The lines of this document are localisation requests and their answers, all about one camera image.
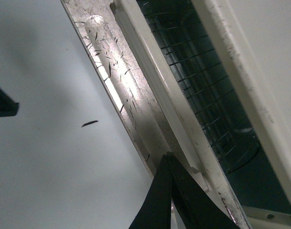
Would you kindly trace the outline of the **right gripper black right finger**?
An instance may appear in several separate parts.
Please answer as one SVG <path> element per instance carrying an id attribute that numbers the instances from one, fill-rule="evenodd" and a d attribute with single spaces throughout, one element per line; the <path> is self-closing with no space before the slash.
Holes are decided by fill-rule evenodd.
<path id="1" fill-rule="evenodd" d="M 168 156 L 168 165 L 172 176 L 172 199 L 187 229 L 239 228 L 174 156 Z"/>

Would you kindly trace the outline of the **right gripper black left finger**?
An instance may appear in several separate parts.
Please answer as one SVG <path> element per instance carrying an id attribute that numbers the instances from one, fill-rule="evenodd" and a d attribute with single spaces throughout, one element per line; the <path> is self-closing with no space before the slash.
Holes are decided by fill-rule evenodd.
<path id="1" fill-rule="evenodd" d="M 172 179 L 167 156 L 160 161 L 147 196 L 130 225 L 131 229 L 171 227 Z"/>

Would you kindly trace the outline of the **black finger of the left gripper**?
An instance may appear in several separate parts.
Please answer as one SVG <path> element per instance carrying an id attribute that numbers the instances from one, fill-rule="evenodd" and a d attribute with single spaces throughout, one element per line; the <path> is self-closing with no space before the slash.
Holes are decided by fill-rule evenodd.
<path id="1" fill-rule="evenodd" d="M 19 110 L 19 103 L 14 102 L 0 89 L 0 117 L 15 116 Z"/>

